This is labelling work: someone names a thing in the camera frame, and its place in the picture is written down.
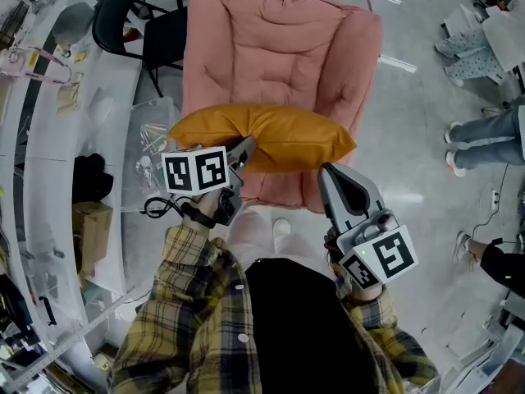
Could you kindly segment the orange cushion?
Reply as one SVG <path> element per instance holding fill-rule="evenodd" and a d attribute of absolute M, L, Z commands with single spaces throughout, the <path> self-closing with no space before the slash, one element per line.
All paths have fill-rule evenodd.
<path fill-rule="evenodd" d="M 315 112 L 288 105 L 228 103 L 199 109 L 179 120 L 169 136 L 183 148 L 224 145 L 252 136 L 252 173 L 308 172 L 335 163 L 356 148 L 349 132 Z"/>

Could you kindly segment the black wristband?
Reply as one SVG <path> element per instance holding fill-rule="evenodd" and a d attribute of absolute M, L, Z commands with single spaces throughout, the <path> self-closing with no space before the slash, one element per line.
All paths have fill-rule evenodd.
<path fill-rule="evenodd" d="M 188 202 L 184 202 L 181 205 L 180 210 L 183 213 L 184 218 L 197 222 L 208 229 L 213 229 L 217 224 L 213 218 L 203 214 L 198 208 L 193 207 Z"/>

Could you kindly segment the pile of plastic utensils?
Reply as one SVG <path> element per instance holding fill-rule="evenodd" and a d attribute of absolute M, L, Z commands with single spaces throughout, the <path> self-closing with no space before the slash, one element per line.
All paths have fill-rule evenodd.
<path fill-rule="evenodd" d="M 147 123 L 140 127 L 140 156 L 137 162 L 137 172 L 142 174 L 151 189 L 159 189 L 163 185 L 162 153 L 168 147 L 167 128 L 160 123 Z"/>

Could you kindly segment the person's right forearm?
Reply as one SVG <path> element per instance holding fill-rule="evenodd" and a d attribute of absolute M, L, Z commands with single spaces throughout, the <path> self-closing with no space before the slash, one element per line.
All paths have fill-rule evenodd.
<path fill-rule="evenodd" d="M 433 393 L 440 375 L 418 341 L 398 325 L 385 286 L 373 300 L 357 300 L 345 280 L 336 282 L 337 295 L 372 369 L 373 394 L 407 394 L 408 388 Z"/>

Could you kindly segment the person's torso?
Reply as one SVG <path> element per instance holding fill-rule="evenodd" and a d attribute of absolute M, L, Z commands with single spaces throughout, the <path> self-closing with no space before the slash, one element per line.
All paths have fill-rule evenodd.
<path fill-rule="evenodd" d="M 336 285 L 289 259 L 246 272 L 263 394 L 377 394 Z"/>

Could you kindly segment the bundle of wooden sticks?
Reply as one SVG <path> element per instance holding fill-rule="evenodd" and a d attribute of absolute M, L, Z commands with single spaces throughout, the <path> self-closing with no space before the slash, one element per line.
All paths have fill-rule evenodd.
<path fill-rule="evenodd" d="M 80 82 L 62 85 L 57 92 L 57 115 L 76 112 L 80 102 Z"/>

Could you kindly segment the black cloth bundle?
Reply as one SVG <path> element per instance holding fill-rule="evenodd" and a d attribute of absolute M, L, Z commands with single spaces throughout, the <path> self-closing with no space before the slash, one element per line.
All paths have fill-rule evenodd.
<path fill-rule="evenodd" d="M 99 153 L 75 158 L 72 196 L 73 204 L 99 202 L 112 190 L 113 176 L 105 172 L 105 159 Z"/>

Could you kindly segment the person's left hand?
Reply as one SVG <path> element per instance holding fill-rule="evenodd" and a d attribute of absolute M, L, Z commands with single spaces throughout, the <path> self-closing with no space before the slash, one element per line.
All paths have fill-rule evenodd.
<path fill-rule="evenodd" d="M 221 190 L 213 190 L 192 199 L 192 205 L 203 215 L 213 218 L 218 209 Z"/>

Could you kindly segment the person's white shoe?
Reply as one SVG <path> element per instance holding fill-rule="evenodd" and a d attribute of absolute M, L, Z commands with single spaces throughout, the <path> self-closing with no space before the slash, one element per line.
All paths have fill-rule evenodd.
<path fill-rule="evenodd" d="M 272 225 L 273 238 L 279 240 L 287 237 L 291 233 L 291 225 L 285 218 L 278 218 Z"/>

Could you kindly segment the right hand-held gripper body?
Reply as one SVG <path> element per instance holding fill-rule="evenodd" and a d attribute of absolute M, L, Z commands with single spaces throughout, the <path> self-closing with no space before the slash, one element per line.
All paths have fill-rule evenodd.
<path fill-rule="evenodd" d="M 418 265 L 408 228 L 391 210 L 363 215 L 354 225 L 345 220 L 341 229 L 331 211 L 327 217 L 332 223 L 327 240 L 331 261 L 360 289 L 383 286 Z"/>

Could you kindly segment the black folding chair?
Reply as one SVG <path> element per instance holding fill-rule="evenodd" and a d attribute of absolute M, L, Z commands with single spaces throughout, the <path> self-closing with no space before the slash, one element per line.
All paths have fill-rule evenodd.
<path fill-rule="evenodd" d="M 126 50 L 124 25 L 130 13 L 137 15 L 144 8 L 147 16 L 141 54 Z M 182 70 L 187 37 L 188 11 L 182 7 L 167 11 L 144 0 L 102 0 L 94 9 L 92 35 L 104 51 L 141 61 L 160 97 L 158 69 Z"/>

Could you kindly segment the brown cardboard box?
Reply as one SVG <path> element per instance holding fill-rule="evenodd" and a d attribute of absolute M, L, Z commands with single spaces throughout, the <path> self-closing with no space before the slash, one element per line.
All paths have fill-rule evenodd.
<path fill-rule="evenodd" d="M 112 208 L 102 202 L 72 205 L 75 264 L 80 280 L 95 274 L 95 264 L 107 255 Z"/>

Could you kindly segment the person's legs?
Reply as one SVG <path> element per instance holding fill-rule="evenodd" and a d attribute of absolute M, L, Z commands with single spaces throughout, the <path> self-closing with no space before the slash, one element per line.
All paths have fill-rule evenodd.
<path fill-rule="evenodd" d="M 300 234 L 292 231 L 275 240 L 273 221 L 269 216 L 252 208 L 238 213 L 226 236 L 226 247 L 244 271 L 263 259 L 288 259 L 309 268 L 332 281 L 336 279 L 331 266 Z"/>

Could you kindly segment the clear plastic storage bin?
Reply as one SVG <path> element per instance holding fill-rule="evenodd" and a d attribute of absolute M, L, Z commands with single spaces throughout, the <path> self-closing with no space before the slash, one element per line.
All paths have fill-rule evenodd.
<path fill-rule="evenodd" d="M 167 128 L 168 133 L 179 119 L 180 112 L 170 97 L 157 98 L 132 107 L 122 171 L 122 211 L 126 213 L 138 212 L 144 208 L 144 204 L 149 198 L 167 195 L 163 169 L 163 185 L 159 189 L 149 188 L 144 176 L 137 172 L 136 166 L 141 151 L 139 131 L 144 124 L 160 123 Z M 167 143 L 168 147 L 165 152 L 175 147 L 168 139 Z"/>

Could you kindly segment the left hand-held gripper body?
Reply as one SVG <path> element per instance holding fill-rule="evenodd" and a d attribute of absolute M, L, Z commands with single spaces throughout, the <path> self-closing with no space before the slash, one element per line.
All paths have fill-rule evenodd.
<path fill-rule="evenodd" d="M 229 166 L 229 149 L 217 146 L 189 149 L 162 155 L 162 168 L 167 192 L 195 197 L 221 190 L 218 209 L 213 219 L 216 225 L 228 226 L 238 213 L 242 199 L 243 181 L 240 170 Z M 182 204 L 174 204 L 180 211 Z"/>

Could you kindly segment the person's left forearm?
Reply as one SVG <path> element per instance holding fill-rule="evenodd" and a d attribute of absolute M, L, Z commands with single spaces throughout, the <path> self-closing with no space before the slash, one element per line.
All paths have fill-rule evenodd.
<path fill-rule="evenodd" d="M 179 225 L 115 358 L 110 394 L 262 394 L 246 276 L 225 242 Z"/>

